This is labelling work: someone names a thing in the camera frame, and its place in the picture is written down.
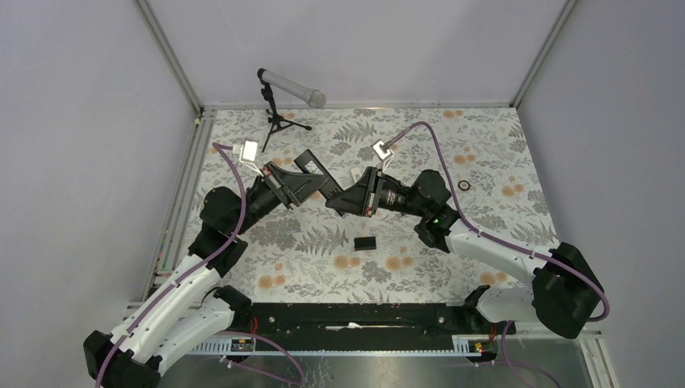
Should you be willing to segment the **black remote control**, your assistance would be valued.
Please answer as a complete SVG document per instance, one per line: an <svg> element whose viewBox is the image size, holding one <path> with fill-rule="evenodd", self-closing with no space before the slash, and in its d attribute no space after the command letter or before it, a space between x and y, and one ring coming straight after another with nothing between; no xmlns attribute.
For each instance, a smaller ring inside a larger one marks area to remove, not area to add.
<svg viewBox="0 0 685 388"><path fill-rule="evenodd" d="M332 174L328 172L311 150L305 150L295 158L294 163L304 174L323 175L326 177L326 182L317 190L317 193L321 194L326 200L337 196L343 191Z"/></svg>

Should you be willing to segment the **black remote battery cover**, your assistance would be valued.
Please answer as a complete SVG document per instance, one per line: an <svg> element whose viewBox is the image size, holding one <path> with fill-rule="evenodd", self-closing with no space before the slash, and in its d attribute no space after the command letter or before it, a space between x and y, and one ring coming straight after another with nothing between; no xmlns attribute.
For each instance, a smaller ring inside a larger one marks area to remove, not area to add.
<svg viewBox="0 0 685 388"><path fill-rule="evenodd" d="M354 251L371 251L377 249L376 237L354 238Z"/></svg>

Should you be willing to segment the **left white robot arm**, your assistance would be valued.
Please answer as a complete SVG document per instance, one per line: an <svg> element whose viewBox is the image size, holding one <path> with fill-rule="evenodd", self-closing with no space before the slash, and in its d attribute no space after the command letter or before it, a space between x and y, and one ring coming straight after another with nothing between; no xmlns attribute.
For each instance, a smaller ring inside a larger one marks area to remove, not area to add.
<svg viewBox="0 0 685 388"><path fill-rule="evenodd" d="M108 333L84 341L86 367L98 387L155 387L180 358L215 333L243 331L250 299L218 285L248 247L239 236L282 205L301 205L328 183L322 174L283 170L269 162L250 188L212 189L204 198L202 227L162 286Z"/></svg>

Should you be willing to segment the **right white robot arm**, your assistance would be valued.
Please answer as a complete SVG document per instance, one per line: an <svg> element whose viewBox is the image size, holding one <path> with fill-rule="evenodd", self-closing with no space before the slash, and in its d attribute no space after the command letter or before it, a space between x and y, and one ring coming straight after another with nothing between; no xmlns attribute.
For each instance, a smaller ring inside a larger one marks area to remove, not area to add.
<svg viewBox="0 0 685 388"><path fill-rule="evenodd" d="M563 338L577 338L606 298L580 250L566 242L539 248L472 230L448 204L450 196L438 171L424 170L405 186L369 167L354 185L327 200L326 207L362 217L378 209L419 217L414 230L426 246L476 259L522 283L520 288L481 287L474 292L475 303L463 312L470 331L482 333L502 321L538 322Z"/></svg>

